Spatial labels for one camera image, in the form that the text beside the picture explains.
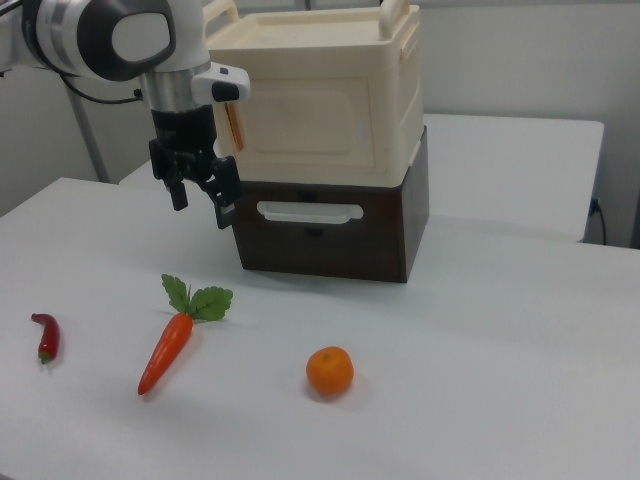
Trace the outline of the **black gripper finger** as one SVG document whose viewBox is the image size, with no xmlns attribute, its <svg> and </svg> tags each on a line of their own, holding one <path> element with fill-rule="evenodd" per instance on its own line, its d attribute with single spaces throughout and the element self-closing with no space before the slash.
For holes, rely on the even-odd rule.
<svg viewBox="0 0 640 480">
<path fill-rule="evenodd" d="M 183 210 L 188 206 L 187 193 L 182 180 L 166 180 L 165 187 L 170 194 L 174 210 Z"/>
<path fill-rule="evenodd" d="M 217 227 L 229 227 L 233 223 L 235 203 L 241 198 L 235 158 L 205 157 L 199 175 L 197 185 L 214 204 Z"/>
</svg>

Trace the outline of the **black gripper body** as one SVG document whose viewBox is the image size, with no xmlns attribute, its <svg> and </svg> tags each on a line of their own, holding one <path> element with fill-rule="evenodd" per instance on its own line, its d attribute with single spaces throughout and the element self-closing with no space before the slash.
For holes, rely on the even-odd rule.
<svg viewBox="0 0 640 480">
<path fill-rule="evenodd" d="M 151 111 L 156 138 L 149 142 L 153 175 L 165 180 L 174 154 L 185 154 L 186 163 L 180 163 L 179 172 L 195 182 L 214 179 L 213 150 L 217 137 L 213 107 L 200 106 L 183 112 Z"/>
</svg>

